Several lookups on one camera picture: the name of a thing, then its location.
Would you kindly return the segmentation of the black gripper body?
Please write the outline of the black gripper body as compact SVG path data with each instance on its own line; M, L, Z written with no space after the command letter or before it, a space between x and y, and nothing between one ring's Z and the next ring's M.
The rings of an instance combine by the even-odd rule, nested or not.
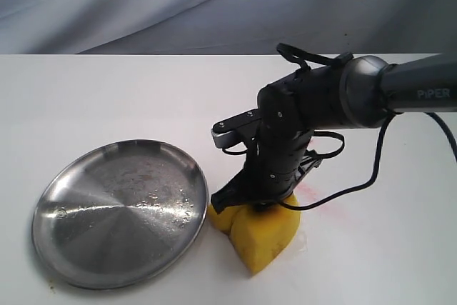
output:
M263 87L257 104L261 120L243 173L253 200L268 204L290 196L303 177L299 168L312 130L303 124L296 95L285 84Z

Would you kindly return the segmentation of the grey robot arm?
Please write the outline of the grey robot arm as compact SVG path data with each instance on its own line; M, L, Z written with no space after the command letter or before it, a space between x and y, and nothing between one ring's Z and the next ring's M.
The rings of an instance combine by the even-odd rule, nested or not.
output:
M216 147L232 154L244 144L242 170L211 197L216 212L232 206L284 204L305 175L334 152L308 149L315 136L341 138L342 129L385 133L402 113L436 118L456 110L456 56L441 54L404 64L345 53L288 58L299 69L263 87L257 107L214 124Z

